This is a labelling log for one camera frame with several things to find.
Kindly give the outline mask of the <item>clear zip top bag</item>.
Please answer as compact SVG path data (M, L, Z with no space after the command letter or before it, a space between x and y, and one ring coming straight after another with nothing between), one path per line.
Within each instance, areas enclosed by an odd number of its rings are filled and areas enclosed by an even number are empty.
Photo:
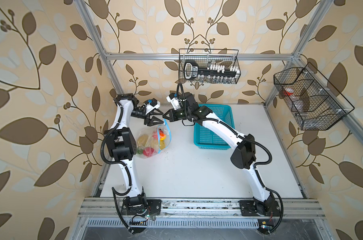
M137 155L143 159L158 155L165 151L171 140L170 127L164 120L163 124L148 127L139 133L136 138Z

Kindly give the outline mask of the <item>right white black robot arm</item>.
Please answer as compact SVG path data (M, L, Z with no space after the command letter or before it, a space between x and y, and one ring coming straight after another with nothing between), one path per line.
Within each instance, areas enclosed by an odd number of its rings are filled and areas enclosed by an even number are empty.
M172 108L163 114L164 119L170 122L188 120L192 124L199 124L218 135L233 149L230 161L245 172L256 211L260 215L266 215L277 206L275 196L280 203L280 211L283 211L281 196L265 186L257 169L259 165L268 165L272 162L272 154L265 146L256 142L253 135L244 135L222 121L209 107L200 106L191 93L169 94L167 101Z

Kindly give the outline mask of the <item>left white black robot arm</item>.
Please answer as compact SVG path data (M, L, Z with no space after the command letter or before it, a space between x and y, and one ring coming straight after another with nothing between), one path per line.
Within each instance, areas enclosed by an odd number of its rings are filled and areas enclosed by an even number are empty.
M156 99L146 100L143 105L132 93L121 94L113 98L117 106L115 120L109 130L104 131L100 155L108 165L118 165L124 176L126 190L118 192L112 187L114 197L124 197L123 206L129 208L147 208L148 202L144 187L137 180L134 156L137 153L137 142L130 129L131 117L144 120L144 125L152 127L162 124L157 116L161 104Z

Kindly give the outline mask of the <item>red yellow mango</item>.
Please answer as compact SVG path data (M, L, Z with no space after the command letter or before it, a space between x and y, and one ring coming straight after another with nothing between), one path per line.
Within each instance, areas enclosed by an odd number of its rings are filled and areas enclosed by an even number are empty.
M162 129L157 130L156 136L158 137L158 140L160 140L160 141L164 141L167 138L167 135L163 132Z

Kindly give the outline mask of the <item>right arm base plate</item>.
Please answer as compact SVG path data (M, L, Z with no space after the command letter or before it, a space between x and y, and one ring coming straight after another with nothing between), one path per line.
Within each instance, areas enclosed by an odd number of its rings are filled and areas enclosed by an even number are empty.
M282 208L276 200L240 200L239 208L243 217L280 217Z

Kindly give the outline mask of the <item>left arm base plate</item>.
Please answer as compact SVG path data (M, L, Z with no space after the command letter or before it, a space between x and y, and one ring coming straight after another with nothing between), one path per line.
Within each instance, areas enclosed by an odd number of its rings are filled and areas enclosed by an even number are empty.
M134 215L159 215L162 201L160 199L144 200L137 198L125 198L123 200L123 213L128 216Z

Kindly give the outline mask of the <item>red tomato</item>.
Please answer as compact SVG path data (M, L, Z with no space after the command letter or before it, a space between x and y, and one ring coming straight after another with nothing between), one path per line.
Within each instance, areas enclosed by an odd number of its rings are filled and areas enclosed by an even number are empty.
M155 153L156 153L156 151L151 147L147 147L143 150L143 155L146 158L152 157Z

